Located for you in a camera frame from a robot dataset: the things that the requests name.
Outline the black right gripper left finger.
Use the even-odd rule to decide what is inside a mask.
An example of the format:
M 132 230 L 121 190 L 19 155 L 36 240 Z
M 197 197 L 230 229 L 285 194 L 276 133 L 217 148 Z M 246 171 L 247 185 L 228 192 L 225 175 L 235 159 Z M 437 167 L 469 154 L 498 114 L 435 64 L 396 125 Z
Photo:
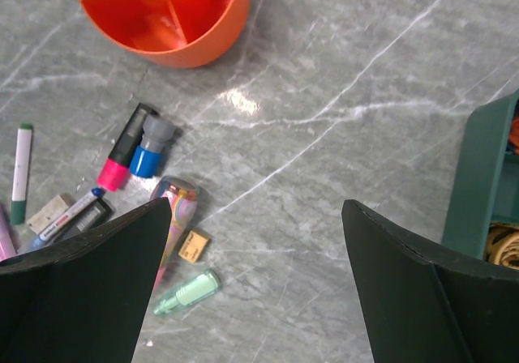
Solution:
M 155 199 L 95 229 L 1 263 L 3 362 L 129 362 L 171 211 Z

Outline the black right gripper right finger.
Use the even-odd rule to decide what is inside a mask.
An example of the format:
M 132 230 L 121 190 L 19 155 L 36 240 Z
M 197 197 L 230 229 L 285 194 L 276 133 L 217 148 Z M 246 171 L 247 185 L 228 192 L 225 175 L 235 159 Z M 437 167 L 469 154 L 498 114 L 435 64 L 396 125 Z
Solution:
M 376 362 L 516 362 L 518 273 L 450 250 L 359 201 L 345 245 Z

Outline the pink black highlighter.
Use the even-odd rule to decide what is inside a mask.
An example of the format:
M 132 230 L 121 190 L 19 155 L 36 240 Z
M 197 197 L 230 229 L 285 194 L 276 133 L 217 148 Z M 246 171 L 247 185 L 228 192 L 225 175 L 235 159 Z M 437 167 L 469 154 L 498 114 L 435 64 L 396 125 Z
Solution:
M 142 139 L 143 124 L 148 115 L 157 115 L 157 111 L 149 105 L 138 103 L 97 178 L 99 187 L 111 192 L 123 187 L 135 150 Z

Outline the white green marker pen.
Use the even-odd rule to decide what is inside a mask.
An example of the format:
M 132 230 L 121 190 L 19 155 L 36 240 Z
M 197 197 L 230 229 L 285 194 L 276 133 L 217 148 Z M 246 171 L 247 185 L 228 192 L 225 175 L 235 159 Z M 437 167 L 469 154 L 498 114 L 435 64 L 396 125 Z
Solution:
M 33 127 L 29 123 L 22 123 L 17 130 L 15 167 L 11 192 L 10 222 L 12 225 L 20 225 L 25 220 L 32 133 Z

